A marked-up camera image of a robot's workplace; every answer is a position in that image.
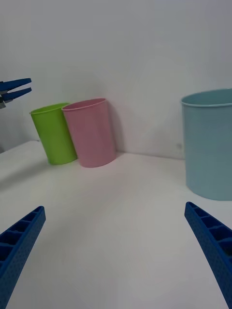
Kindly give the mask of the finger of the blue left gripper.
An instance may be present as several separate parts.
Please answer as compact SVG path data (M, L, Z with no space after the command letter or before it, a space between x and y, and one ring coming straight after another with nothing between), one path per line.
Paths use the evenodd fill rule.
M13 89L19 88L21 86L24 86L30 83L31 83L30 78L12 80L12 81L7 81L7 82L0 82L0 91L11 91Z
M17 99L25 94L28 94L31 92L31 88L21 89L15 92L6 92L4 94L0 94L0 101L1 102L10 102L14 99Z

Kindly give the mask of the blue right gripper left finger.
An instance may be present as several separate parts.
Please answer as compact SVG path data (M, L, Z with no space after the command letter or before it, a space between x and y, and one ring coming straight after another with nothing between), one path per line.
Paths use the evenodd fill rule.
M7 307L19 276L46 221L39 206L0 235L0 308Z

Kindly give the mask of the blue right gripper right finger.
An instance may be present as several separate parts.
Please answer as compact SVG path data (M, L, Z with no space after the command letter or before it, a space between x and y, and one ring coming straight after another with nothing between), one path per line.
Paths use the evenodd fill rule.
M232 230L192 202L186 203L184 216L211 267L228 308L232 308Z

